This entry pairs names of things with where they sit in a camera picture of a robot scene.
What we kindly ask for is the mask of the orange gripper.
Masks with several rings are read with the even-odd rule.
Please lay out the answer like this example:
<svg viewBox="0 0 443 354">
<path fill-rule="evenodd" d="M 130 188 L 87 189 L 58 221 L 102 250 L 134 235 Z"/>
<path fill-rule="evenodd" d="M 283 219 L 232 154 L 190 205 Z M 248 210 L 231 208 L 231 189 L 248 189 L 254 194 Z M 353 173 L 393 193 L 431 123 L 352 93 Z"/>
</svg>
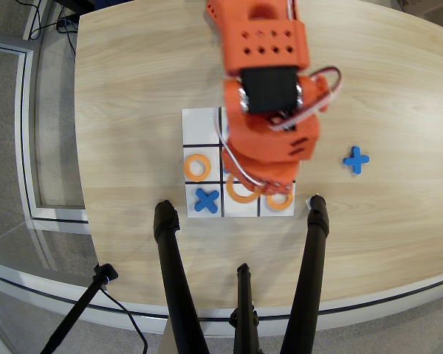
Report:
<svg viewBox="0 0 443 354">
<path fill-rule="evenodd" d="M 224 82 L 228 138 L 223 168 L 249 191 L 292 192 L 300 164 L 320 138 L 317 112 L 331 94 L 323 75 L 244 75 Z"/>
</svg>

